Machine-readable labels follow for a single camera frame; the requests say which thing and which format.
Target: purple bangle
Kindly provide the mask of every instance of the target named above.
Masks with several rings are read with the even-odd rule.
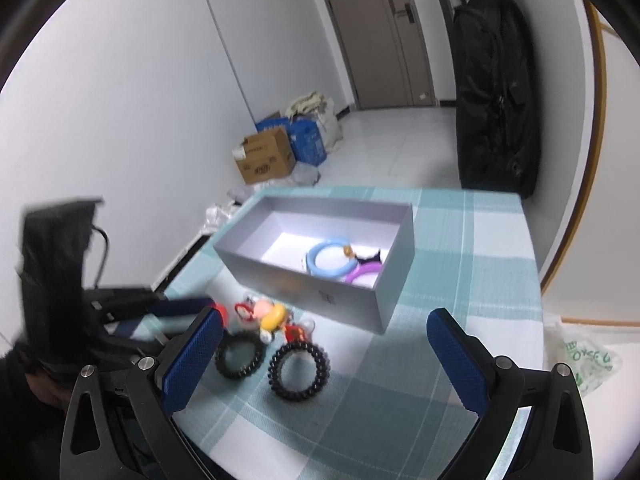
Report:
[[[352,270],[344,278],[345,283],[353,283],[353,280],[359,278],[363,274],[373,274],[382,270],[382,264],[378,262],[369,262],[368,264],[360,265],[355,270]]]

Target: table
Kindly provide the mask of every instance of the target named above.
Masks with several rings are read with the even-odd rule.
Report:
[[[331,375],[317,397],[299,404],[276,397],[266,362],[239,383],[211,364],[174,420],[239,480],[436,479],[476,416],[462,407],[431,350],[428,313],[444,306],[493,355],[542,368],[540,286],[520,199],[467,190],[276,188],[252,197],[231,224],[262,193],[411,203],[415,258],[398,306],[384,335],[293,307],[296,319],[316,321],[314,341],[330,358]],[[244,291],[209,241],[166,294],[205,293],[232,306]],[[270,345],[267,360],[281,343]],[[312,365],[295,366],[304,376]],[[504,475],[527,414],[518,413],[491,478]]]

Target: open box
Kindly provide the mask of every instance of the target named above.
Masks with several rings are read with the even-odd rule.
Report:
[[[311,276],[308,250],[328,238],[348,240],[359,256],[381,251],[383,268],[353,284]],[[414,260],[411,205],[341,198],[263,196],[214,245],[239,283],[266,296],[370,332],[391,320]],[[340,267],[341,248],[316,263]]]

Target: door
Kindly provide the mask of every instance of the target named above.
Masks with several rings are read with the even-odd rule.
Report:
[[[412,0],[327,0],[358,105],[435,103],[422,29]]]

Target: blue bangle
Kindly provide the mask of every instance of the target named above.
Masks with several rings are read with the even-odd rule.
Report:
[[[355,258],[350,258],[349,261],[338,269],[319,269],[316,266],[316,258],[318,253],[327,247],[344,247],[349,245],[347,240],[341,240],[340,238],[332,238],[331,240],[325,240],[318,245],[313,246],[306,254],[306,268],[312,276],[318,276],[319,278],[341,278],[349,274],[353,269],[358,266],[358,261]]]

